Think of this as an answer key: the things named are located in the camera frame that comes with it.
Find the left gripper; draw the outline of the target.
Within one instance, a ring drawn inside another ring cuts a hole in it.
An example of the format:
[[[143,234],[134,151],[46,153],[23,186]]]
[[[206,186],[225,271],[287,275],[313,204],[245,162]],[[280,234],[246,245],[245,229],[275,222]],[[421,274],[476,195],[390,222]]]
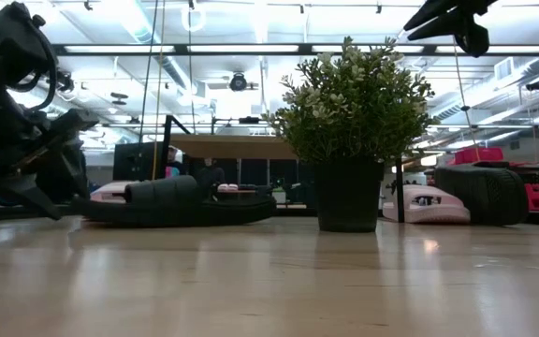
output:
[[[43,111],[0,106],[0,205],[19,204],[53,220],[61,212],[36,185],[51,173],[67,184],[67,193],[89,196],[86,158],[79,133],[98,123],[97,116],[71,109],[54,120]]]

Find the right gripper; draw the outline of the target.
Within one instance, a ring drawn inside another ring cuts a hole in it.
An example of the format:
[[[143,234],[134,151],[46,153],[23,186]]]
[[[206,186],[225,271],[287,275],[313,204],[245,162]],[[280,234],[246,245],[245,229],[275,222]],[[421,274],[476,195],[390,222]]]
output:
[[[409,40],[439,36],[461,37],[467,33],[467,22],[475,14],[482,16],[498,0],[426,0],[418,12],[403,26],[414,29]]]

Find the pink rubber slide sandal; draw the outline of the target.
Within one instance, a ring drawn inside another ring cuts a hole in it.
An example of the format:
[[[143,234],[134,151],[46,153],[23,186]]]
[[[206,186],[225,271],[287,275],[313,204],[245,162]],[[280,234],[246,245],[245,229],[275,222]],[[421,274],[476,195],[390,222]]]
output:
[[[107,183],[90,195],[91,201],[108,203],[125,203],[125,188],[132,184],[129,181]]]
[[[463,202],[433,186],[406,184],[403,187],[403,206],[406,223],[469,223],[471,213]]]

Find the black rubber slide sandal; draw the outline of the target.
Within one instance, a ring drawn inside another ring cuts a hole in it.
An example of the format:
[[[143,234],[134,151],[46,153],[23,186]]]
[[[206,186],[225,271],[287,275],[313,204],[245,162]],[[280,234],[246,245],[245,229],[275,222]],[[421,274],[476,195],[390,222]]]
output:
[[[461,165],[437,168],[435,185],[463,202],[471,223],[512,226],[529,214],[524,182],[507,168]]]
[[[269,191],[238,190],[220,193],[202,188],[190,175],[132,182],[125,188],[125,203],[91,201],[76,197],[74,211],[86,219],[126,227],[239,226],[273,216],[276,201]]]

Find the dark background monitor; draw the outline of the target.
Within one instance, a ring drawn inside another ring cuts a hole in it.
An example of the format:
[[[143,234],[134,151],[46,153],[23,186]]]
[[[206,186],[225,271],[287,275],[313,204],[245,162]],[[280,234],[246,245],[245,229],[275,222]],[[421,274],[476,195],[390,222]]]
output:
[[[153,172],[160,176],[163,163],[163,143],[143,142],[116,144],[113,157],[114,181],[150,180]]]

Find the black ceiling spotlights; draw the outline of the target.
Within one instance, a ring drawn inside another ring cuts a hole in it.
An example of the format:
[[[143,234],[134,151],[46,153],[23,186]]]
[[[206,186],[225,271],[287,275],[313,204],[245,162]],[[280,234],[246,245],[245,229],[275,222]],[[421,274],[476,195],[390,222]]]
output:
[[[59,69],[57,71],[57,91],[60,93],[71,93],[74,88],[75,84],[72,80],[72,74],[70,72]]]

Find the person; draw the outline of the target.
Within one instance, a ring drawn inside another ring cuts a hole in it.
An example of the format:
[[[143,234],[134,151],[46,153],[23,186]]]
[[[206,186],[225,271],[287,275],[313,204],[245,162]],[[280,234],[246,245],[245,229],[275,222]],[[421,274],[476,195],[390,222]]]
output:
[[[175,176],[181,176],[186,174],[186,170],[184,168],[184,164],[177,160],[177,152],[178,150],[173,147],[168,147],[168,156],[167,156],[167,162],[165,166],[165,177],[171,178]]]

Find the green plant in black pot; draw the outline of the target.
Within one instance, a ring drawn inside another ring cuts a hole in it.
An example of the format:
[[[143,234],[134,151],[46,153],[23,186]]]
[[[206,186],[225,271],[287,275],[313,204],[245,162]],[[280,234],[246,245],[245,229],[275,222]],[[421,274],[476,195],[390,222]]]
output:
[[[311,167],[323,231],[373,232],[386,165],[432,122],[431,85],[400,66],[396,45],[362,49],[345,37],[340,56],[322,52],[283,76],[284,105],[263,116]]]

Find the black overhead frame beam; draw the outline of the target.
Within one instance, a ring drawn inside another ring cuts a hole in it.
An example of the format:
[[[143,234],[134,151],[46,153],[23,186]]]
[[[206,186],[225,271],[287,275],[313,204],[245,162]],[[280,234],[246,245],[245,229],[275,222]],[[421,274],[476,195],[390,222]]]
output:
[[[152,46],[144,44],[55,44],[54,51],[59,56],[145,56],[154,53],[179,56],[209,55],[274,55],[308,56],[322,52],[340,54],[339,44],[175,44]],[[498,56],[539,56],[539,45],[492,45],[486,52],[487,57]]]

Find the black metal frame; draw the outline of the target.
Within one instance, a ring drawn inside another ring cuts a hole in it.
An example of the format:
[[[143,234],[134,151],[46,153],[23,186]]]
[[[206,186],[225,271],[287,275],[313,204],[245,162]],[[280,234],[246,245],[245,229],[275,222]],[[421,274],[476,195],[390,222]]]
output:
[[[164,141],[200,158],[297,159],[312,172],[321,230],[375,231],[385,164],[402,154],[408,140],[374,122],[339,119],[330,125],[306,121],[287,127],[279,137],[168,132]]]

